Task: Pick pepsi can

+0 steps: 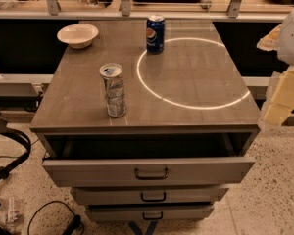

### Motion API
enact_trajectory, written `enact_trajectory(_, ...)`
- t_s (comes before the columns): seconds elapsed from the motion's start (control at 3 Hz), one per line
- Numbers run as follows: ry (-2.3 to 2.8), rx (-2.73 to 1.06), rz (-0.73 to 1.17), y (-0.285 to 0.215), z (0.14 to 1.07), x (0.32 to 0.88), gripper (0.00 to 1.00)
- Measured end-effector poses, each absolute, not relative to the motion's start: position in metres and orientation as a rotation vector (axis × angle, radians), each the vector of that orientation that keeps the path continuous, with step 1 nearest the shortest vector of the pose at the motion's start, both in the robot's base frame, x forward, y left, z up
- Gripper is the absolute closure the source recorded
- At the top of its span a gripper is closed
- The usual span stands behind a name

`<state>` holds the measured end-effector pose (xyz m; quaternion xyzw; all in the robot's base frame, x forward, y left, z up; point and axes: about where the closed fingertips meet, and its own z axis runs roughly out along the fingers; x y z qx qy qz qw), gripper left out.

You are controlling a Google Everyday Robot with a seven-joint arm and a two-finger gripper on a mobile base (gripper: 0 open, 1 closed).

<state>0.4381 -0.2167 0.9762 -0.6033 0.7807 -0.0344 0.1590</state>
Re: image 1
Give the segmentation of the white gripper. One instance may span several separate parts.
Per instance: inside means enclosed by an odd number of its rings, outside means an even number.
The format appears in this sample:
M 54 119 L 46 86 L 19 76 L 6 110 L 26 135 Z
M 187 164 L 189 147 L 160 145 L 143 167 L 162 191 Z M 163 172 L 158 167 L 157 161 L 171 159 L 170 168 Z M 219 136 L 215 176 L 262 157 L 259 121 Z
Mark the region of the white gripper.
M 263 51 L 276 51 L 281 25 L 261 38 L 257 48 Z M 277 87 L 271 97 L 272 103 L 265 103 L 261 109 L 261 122 L 264 124 L 282 126 L 294 110 L 294 66 L 289 66 L 280 77 Z

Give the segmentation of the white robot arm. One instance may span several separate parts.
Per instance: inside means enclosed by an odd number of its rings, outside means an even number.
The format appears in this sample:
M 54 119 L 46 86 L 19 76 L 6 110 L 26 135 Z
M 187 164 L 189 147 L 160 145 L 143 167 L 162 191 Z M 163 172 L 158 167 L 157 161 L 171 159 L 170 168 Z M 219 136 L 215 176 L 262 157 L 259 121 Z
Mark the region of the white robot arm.
M 261 110 L 262 124 L 282 126 L 294 110 L 294 9 L 283 23 L 259 40 L 257 48 L 276 51 L 277 58 L 288 64 L 286 71 L 271 78 L 272 89 L 268 89 Z

